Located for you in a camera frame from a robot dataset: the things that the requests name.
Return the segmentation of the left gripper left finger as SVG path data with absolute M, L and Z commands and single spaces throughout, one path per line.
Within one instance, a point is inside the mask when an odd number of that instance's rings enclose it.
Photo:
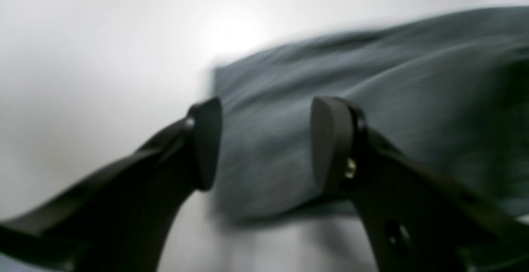
M 222 103 L 212 98 L 130 155 L 1 222 L 2 272 L 155 272 L 174 219 L 213 187 Z

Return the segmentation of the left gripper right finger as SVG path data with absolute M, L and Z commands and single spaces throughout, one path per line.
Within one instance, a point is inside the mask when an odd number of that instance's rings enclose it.
M 404 156 L 340 98 L 310 107 L 312 171 L 348 199 L 381 272 L 527 272 L 528 226 Z

